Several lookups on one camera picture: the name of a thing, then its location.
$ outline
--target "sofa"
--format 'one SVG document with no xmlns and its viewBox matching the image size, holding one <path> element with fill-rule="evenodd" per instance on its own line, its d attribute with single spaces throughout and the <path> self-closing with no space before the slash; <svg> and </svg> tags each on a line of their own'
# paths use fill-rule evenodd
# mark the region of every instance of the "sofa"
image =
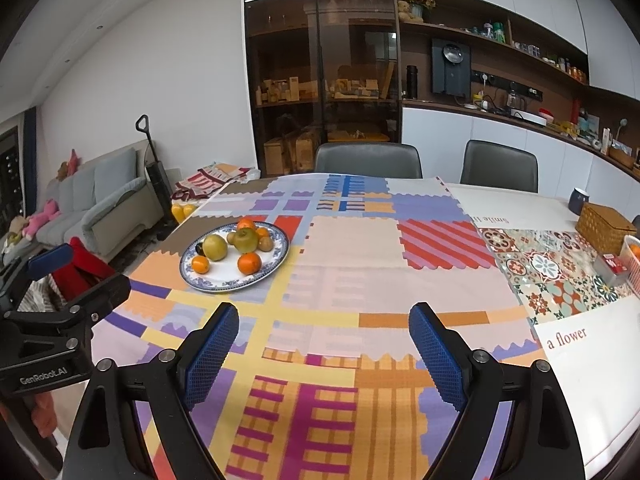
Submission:
<svg viewBox="0 0 640 480">
<path fill-rule="evenodd" d="M 147 140 L 141 140 L 106 155 L 89 160 L 63 181 L 53 179 L 39 197 L 52 198 L 60 214 L 43 225 L 35 242 L 55 247 L 77 236 L 84 246 L 104 261 L 110 261 L 142 231 L 162 218 L 162 208 L 145 166 L 152 160 Z M 21 240 L 4 256 L 4 264 L 33 245 Z"/>
</svg>

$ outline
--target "blue and white plate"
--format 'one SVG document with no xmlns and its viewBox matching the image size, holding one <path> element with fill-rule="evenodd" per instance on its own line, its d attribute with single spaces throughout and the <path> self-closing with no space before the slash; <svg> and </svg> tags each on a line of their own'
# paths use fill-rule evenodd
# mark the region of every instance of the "blue and white plate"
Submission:
<svg viewBox="0 0 640 480">
<path fill-rule="evenodd" d="M 180 259 L 180 275 L 183 280 L 203 292 L 232 292 L 239 288 L 244 288 L 252 283 L 269 276 L 284 261 L 289 252 L 289 240 L 284 231 L 273 224 L 266 222 L 255 222 L 256 227 L 266 227 L 273 240 L 273 249 L 268 253 L 256 251 L 262 260 L 262 267 L 255 274 L 245 276 L 238 270 L 239 251 L 229 245 L 226 257 L 219 262 L 210 261 L 209 272 L 206 274 L 198 274 L 191 269 L 191 260 L 198 253 L 196 252 L 196 244 L 203 241 L 209 235 L 220 235 L 226 240 L 226 235 L 236 230 L 236 224 L 227 224 L 209 231 L 205 235 L 195 240 L 184 251 Z"/>
</svg>

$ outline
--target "glass cabinet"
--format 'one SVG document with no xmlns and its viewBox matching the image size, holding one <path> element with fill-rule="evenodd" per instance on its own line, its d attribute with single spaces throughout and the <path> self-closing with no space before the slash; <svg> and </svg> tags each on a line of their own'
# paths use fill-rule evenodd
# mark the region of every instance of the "glass cabinet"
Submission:
<svg viewBox="0 0 640 480">
<path fill-rule="evenodd" d="M 312 171 L 324 142 L 398 142 L 395 0 L 245 0 L 263 176 Z"/>
</svg>

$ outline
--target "black thermos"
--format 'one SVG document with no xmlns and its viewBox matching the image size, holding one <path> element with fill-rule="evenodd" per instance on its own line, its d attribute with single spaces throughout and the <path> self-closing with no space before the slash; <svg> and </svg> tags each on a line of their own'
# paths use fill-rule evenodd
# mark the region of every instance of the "black thermos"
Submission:
<svg viewBox="0 0 640 480">
<path fill-rule="evenodd" d="M 418 98 L 418 67 L 415 65 L 406 66 L 406 98 Z"/>
</svg>

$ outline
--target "brown countertop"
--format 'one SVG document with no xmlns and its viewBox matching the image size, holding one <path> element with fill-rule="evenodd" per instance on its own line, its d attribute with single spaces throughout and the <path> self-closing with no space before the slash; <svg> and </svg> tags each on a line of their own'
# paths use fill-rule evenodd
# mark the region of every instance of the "brown countertop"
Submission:
<svg viewBox="0 0 640 480">
<path fill-rule="evenodd" d="M 526 130 L 531 130 L 531 131 L 537 132 L 539 134 L 543 134 L 543 135 L 546 135 L 546 136 L 549 136 L 549 137 L 553 137 L 553 138 L 558 139 L 558 140 L 562 140 L 563 142 L 566 142 L 567 144 L 572 144 L 574 146 L 578 146 L 578 148 L 582 148 L 586 152 L 593 153 L 593 155 L 597 155 L 600 158 L 602 158 L 603 160 L 606 160 L 609 164 L 612 164 L 613 166 L 615 166 L 619 170 L 624 171 L 626 174 L 628 174 L 628 176 L 632 177 L 637 182 L 640 182 L 640 176 L 638 176 L 635 173 L 633 173 L 633 171 L 631 171 L 628 167 L 623 166 L 618 161 L 613 160 L 610 156 L 603 155 L 601 152 L 599 152 L 598 150 L 595 150 L 591 146 L 587 146 L 586 144 L 578 142 L 578 140 L 573 140 L 569 136 L 564 136 L 564 135 L 558 134 L 557 132 L 555 132 L 551 128 L 538 126 L 537 124 L 528 123 L 527 121 L 523 121 L 523 120 L 520 120 L 520 119 L 514 119 L 512 117 L 503 117 L 503 116 L 500 116 L 500 115 L 490 114 L 490 113 L 487 113 L 487 112 L 485 112 L 483 110 L 471 110 L 470 108 L 465 108 L 465 107 L 462 107 L 462 106 L 445 105 L 445 104 L 434 103 L 434 102 L 430 102 L 430 101 L 417 101 L 417 100 L 412 100 L 412 99 L 403 99 L 402 100 L 402 106 L 405 107 L 405 108 L 423 108 L 425 110 L 439 110 L 441 112 L 451 112 L 451 113 L 455 113 L 455 114 L 469 115 L 469 116 L 473 116 L 473 117 L 480 117 L 482 119 L 487 119 L 489 121 L 497 121 L 499 123 L 506 123 L 506 124 L 512 124 L 513 126 L 519 126 L 520 128 L 524 128 Z"/>
</svg>

